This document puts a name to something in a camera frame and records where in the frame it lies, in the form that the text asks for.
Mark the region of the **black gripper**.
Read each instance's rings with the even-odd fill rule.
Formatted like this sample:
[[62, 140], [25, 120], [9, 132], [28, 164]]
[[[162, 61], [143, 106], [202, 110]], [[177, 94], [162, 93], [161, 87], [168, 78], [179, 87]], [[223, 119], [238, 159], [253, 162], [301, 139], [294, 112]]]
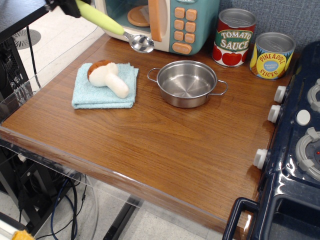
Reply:
[[[82, 2], [91, 5], [91, 0], [81, 0]], [[62, 11], [74, 18], [80, 18], [80, 10], [75, 0], [45, 0], [45, 9], [47, 11], [53, 11], [56, 7], [60, 6]]]

